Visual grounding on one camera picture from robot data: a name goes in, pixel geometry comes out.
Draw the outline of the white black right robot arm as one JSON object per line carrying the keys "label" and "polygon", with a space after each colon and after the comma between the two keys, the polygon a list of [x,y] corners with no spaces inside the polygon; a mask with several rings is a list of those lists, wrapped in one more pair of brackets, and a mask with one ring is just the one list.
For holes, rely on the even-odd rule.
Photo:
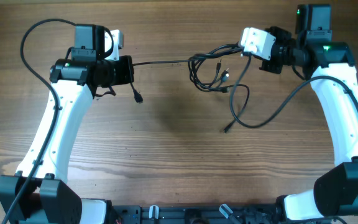
{"label": "white black right robot arm", "polygon": [[280,73],[283,66],[301,67],[323,108],[334,148],[334,168],[314,187],[283,198],[291,221],[358,215],[358,84],[356,62],[349,46],[334,42],[329,4],[300,4],[297,37],[266,30],[262,70]]}

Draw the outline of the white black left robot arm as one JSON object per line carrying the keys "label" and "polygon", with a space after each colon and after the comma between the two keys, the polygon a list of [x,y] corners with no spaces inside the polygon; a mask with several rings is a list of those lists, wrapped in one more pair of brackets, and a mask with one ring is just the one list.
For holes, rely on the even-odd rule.
{"label": "white black left robot arm", "polygon": [[0,176],[4,223],[122,223],[110,200],[82,198],[67,184],[80,123],[97,89],[132,84],[124,36],[93,24],[75,24],[75,43],[57,60],[45,82],[48,103],[35,138],[13,175]]}

